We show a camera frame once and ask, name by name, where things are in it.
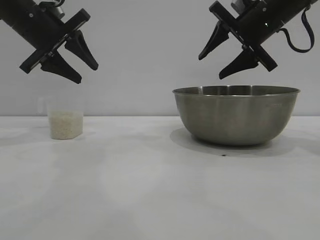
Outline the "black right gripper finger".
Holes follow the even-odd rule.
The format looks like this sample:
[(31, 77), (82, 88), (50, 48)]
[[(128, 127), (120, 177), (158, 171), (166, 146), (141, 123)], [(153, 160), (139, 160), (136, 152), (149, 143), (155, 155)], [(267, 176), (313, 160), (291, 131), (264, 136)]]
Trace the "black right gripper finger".
[(244, 49), (229, 65), (222, 69), (219, 78), (222, 80), (235, 73), (256, 68), (258, 60), (250, 49)]
[(205, 45), (204, 49), (198, 55), (198, 59), (201, 61), (219, 45), (229, 39), (229, 30), (225, 28), (223, 23), (217, 23), (213, 33)]

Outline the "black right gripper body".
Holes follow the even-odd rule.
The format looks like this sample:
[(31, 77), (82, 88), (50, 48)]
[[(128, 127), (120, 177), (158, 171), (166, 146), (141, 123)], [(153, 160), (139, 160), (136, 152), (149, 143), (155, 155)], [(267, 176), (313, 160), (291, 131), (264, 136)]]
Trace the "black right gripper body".
[(209, 8), (210, 12), (223, 23), (242, 44), (242, 50), (251, 50), (258, 61), (269, 72), (278, 65), (262, 47), (273, 34), (283, 32), (289, 47), (298, 53), (307, 53), (311, 49), (300, 49), (293, 45), (288, 30), (284, 27), (292, 18), (301, 14), (301, 21), (314, 46), (314, 32), (307, 20), (306, 12), (311, 8), (312, 0), (245, 0), (245, 8), (238, 17), (233, 17), (219, 1)]

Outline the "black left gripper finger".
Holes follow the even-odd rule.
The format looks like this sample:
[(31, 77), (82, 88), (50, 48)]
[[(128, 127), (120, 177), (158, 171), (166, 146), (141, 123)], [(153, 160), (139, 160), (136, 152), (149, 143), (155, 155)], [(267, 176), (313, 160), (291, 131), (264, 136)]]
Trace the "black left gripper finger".
[(64, 60), (58, 51), (54, 51), (51, 56), (40, 63), (40, 69), (45, 72), (64, 77), (76, 84), (80, 84), (82, 81), (81, 75)]
[(92, 70), (96, 71), (98, 69), (99, 64), (90, 52), (81, 30), (72, 32), (64, 47), (80, 58)]

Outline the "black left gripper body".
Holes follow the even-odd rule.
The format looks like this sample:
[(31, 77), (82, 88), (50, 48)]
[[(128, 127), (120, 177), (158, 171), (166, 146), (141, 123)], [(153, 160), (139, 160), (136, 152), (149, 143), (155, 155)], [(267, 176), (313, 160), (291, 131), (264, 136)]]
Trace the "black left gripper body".
[(17, 32), (35, 48), (21, 65), (20, 69), (30, 73), (41, 61), (53, 52), (57, 52), (68, 37), (89, 21), (91, 16), (81, 9), (67, 22), (63, 22), (58, 10), (60, 6), (54, 2), (33, 0), (2, 0), (0, 2), (0, 19)]

